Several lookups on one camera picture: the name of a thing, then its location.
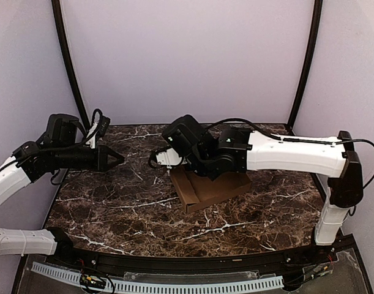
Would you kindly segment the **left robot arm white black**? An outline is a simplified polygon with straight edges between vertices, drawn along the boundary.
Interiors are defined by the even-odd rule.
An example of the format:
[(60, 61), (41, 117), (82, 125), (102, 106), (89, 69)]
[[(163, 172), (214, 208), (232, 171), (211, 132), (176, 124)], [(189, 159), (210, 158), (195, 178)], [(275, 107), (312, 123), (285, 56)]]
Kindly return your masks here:
[[(110, 119), (99, 109), (94, 110), (89, 129), (75, 116), (52, 114), (46, 131), (17, 148), (0, 166), (0, 206), (47, 173), (57, 176), (62, 169), (107, 172), (122, 164), (121, 154), (97, 142), (109, 125)], [(72, 248), (72, 240), (60, 228), (0, 228), (0, 256), (67, 255)]]

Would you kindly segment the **brown cardboard box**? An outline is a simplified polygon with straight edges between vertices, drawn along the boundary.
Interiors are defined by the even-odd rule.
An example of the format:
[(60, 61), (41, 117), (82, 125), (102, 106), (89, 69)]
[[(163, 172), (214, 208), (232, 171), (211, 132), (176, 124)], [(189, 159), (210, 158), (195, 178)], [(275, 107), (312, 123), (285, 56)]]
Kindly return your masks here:
[(187, 214), (229, 200), (251, 188), (251, 180), (245, 173), (224, 173), (212, 181), (178, 167), (170, 171), (170, 178)]

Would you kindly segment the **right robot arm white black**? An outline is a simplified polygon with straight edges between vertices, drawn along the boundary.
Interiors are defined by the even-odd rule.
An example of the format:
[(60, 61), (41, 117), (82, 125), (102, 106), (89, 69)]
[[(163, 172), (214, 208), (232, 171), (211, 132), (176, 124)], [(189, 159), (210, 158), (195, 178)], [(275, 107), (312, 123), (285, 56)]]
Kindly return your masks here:
[(244, 120), (248, 128), (229, 127), (218, 137), (210, 126), (184, 115), (162, 132), (168, 143), (155, 162), (167, 168), (186, 165), (199, 176), (215, 180), (227, 172), (287, 170), (327, 176), (329, 195), (315, 227), (317, 246), (330, 246), (348, 210), (364, 196), (362, 165), (347, 131), (326, 138), (278, 135)]

